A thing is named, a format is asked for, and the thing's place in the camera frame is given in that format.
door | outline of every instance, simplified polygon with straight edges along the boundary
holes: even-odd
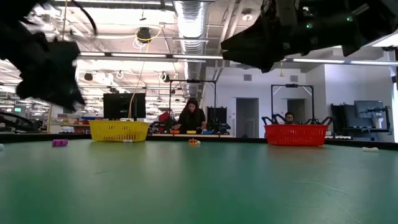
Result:
[[[294,123],[305,123],[305,99],[287,100],[287,111],[294,115]]]
[[[236,99],[236,137],[259,137],[259,99]]]

pink toy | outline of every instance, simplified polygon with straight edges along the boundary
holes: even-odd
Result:
[[[62,146],[67,146],[68,145],[68,140],[67,139],[54,139],[52,141],[52,146],[53,147],[62,147]]]

table surface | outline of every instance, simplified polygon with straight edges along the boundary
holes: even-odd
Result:
[[[6,144],[1,223],[397,223],[398,152],[74,140]]]

